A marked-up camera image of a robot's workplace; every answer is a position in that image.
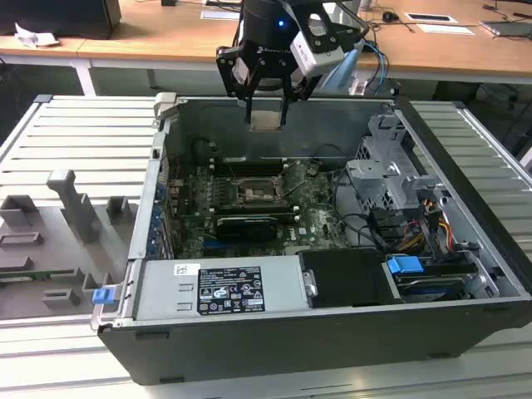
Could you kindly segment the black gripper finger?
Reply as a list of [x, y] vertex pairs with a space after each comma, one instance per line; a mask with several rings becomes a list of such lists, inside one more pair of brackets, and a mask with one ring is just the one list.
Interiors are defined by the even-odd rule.
[[[246, 123], [251, 122], [253, 96], [257, 90], [257, 57], [251, 54], [255, 45], [243, 41], [236, 47], [218, 47], [216, 49], [216, 65], [219, 70], [224, 88], [229, 97], [237, 98], [245, 103]], [[240, 61], [247, 68], [247, 75], [241, 83], [234, 69]]]
[[304, 77], [296, 86], [292, 86], [291, 76], [283, 78], [283, 97], [281, 105], [280, 125], [286, 124], [289, 105], [297, 101], [306, 101], [320, 82], [320, 76], [309, 79]]

